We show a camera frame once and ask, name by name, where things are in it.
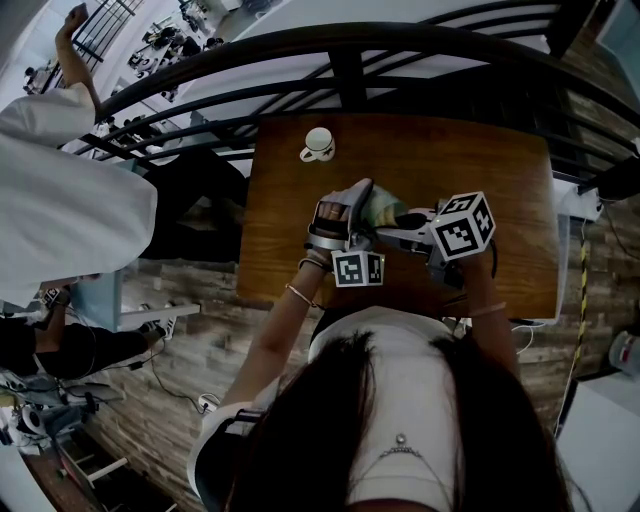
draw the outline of finger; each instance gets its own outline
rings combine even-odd
[[[349,212],[350,212],[350,211],[351,211],[351,206],[347,206],[347,207],[343,210],[342,215],[340,216],[340,220],[341,220],[341,221],[344,221],[344,222],[348,221],[348,220],[349,220]]]
[[[332,203],[329,208],[329,220],[338,220],[342,215],[342,205]]]
[[[321,219],[324,219],[327,216],[327,206],[327,203],[320,203],[320,206],[318,207],[318,217]]]

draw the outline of coffee mug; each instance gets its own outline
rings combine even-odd
[[[328,162],[336,152],[336,141],[326,128],[314,128],[305,138],[306,147],[300,152],[300,160]]]

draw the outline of white t-shirt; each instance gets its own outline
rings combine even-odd
[[[43,281],[113,272],[149,245],[155,187],[56,149],[94,119],[82,84],[0,112],[0,299],[24,307]]]
[[[443,356],[429,344],[450,331],[431,318],[372,307],[342,318],[320,333],[311,345],[309,359],[328,340],[351,336],[356,330],[373,333],[370,343],[374,347],[376,395],[371,423],[354,461],[354,487],[348,504],[396,499],[439,512],[451,510],[459,445],[455,389]],[[231,404],[207,415],[188,466],[194,489],[195,459],[206,440],[240,409],[263,407],[265,396],[273,397],[269,391],[274,389],[269,386],[253,403]],[[397,446],[400,434],[406,439],[404,446],[422,458],[394,453],[380,459],[383,452]]]

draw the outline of metal railing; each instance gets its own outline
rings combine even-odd
[[[102,57],[120,30],[135,16],[135,11],[142,2],[144,0],[103,0],[73,36],[72,43],[92,74],[96,66],[104,62]],[[58,64],[44,84],[42,92],[57,87],[64,87],[64,77]]]
[[[102,139],[89,135],[83,138],[89,145],[80,149],[82,154],[93,147],[106,151],[108,155],[121,158],[138,158],[143,167],[153,167],[153,161],[159,158],[180,154],[194,146],[179,147],[155,154],[140,155],[134,151],[144,150],[150,145],[162,146],[170,140],[197,135],[216,130],[227,130],[231,133],[238,129],[259,126],[265,118],[279,116],[298,116],[317,112],[394,112],[407,115],[427,114],[419,108],[404,108],[402,105],[389,104],[381,101],[368,100],[366,89],[386,88],[399,91],[401,94],[420,94],[432,84],[447,81],[447,87],[456,84],[461,90],[465,87],[464,70],[450,73],[436,78],[405,78],[395,76],[379,76],[364,74],[362,52],[368,50],[384,50],[386,52],[417,52],[418,55],[450,55],[484,62],[489,66],[482,66],[486,70],[496,70],[501,73],[502,85],[508,88],[509,81],[519,85],[526,83],[530,91],[548,88],[553,85],[563,91],[573,91],[589,98],[603,107],[617,114],[622,119],[640,128],[640,114],[618,100],[606,90],[593,84],[574,68],[563,64],[554,57],[537,50],[505,41],[495,36],[483,35],[463,29],[454,29],[433,25],[419,25],[406,23],[348,23],[304,27],[282,32],[266,34],[236,43],[222,46],[215,51],[203,52],[190,59],[165,68],[126,88],[119,94],[109,98],[102,106],[98,121],[113,115],[145,98],[158,92],[171,89],[177,85],[189,82],[214,73],[223,73],[238,66],[251,65],[257,62],[326,52],[329,55],[330,67],[334,73],[331,78],[304,78],[286,82],[249,87],[223,94],[213,95],[183,105],[173,107],[153,116],[132,122]],[[258,112],[248,116],[233,119],[221,119],[205,122],[197,126],[165,133],[119,147],[111,141],[122,134],[135,131],[140,126],[158,122],[178,114],[221,105],[248,98],[270,96],[273,94],[291,94],[294,92],[313,93],[315,91],[335,91],[341,100],[340,108],[283,110],[275,112]],[[515,99],[524,102],[528,107],[535,107],[537,111],[551,113],[562,120],[565,131],[557,131],[553,126],[533,125],[526,128],[512,126],[514,129],[526,131],[544,137],[550,148],[550,156],[554,167],[554,175],[560,179],[579,184],[588,184],[604,171],[594,167],[585,160],[585,155],[592,155],[605,160],[615,167],[624,159],[603,152],[598,148],[583,142],[579,137],[572,136],[574,131],[566,131],[566,126],[586,128],[601,137],[618,145],[629,156],[638,156],[633,143],[621,135],[612,132],[605,126],[583,118],[562,105],[548,104],[532,94],[530,98]],[[447,111],[439,111],[440,117],[448,117]],[[198,147],[222,148],[233,145],[250,147],[255,143],[255,135],[234,135],[230,139],[216,140],[198,144]]]

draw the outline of hand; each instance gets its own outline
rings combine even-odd
[[[64,25],[58,32],[58,37],[64,36],[71,38],[73,33],[78,30],[82,24],[89,19],[89,12],[87,11],[87,4],[81,3],[76,5],[64,20]]]
[[[55,304],[60,305],[64,308],[71,304],[71,290],[68,286],[65,286],[60,290],[58,296],[56,297]]]

